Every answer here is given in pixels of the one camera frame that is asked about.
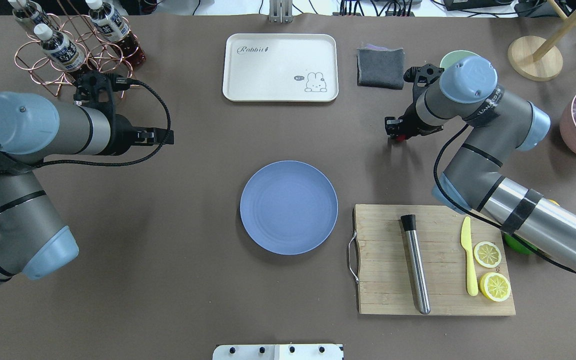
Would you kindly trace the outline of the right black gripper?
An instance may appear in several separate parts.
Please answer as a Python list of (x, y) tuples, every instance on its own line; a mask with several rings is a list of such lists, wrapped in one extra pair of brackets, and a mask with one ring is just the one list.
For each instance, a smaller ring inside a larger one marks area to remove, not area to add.
[(415, 104), (410, 104), (404, 114), (400, 117), (384, 117), (384, 128), (393, 141), (393, 136), (405, 134), (409, 139), (415, 136), (428, 136), (433, 133), (441, 132), (443, 125), (430, 125), (425, 123), (418, 115)]

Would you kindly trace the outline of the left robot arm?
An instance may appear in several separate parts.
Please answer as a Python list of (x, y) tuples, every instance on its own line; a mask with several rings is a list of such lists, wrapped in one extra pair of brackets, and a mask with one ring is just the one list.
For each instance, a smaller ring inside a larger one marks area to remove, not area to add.
[(0, 92), (0, 285), (15, 275), (39, 280), (80, 249), (35, 175), (51, 155), (117, 156), (132, 146), (174, 143), (166, 128), (134, 127), (113, 109)]

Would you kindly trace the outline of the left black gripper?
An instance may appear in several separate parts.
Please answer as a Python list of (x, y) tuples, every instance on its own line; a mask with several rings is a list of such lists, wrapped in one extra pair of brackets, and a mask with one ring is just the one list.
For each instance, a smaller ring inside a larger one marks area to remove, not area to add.
[(174, 145), (174, 135), (160, 135), (160, 128), (136, 128), (128, 119), (121, 115), (115, 115), (113, 125), (114, 137), (112, 139), (112, 155), (123, 155), (131, 146), (158, 146), (159, 144)]

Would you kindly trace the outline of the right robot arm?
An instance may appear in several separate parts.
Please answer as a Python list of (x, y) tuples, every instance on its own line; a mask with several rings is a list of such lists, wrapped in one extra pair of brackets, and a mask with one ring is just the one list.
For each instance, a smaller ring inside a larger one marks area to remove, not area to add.
[(388, 136), (428, 136), (457, 117), (471, 128), (445, 169), (435, 173), (435, 196), (457, 212), (484, 215), (502, 233), (576, 272), (576, 214), (503, 171), (514, 153), (532, 150), (546, 137), (548, 114), (507, 90), (480, 55), (449, 67), (413, 66), (403, 81), (413, 85), (413, 102), (402, 116), (385, 119)]

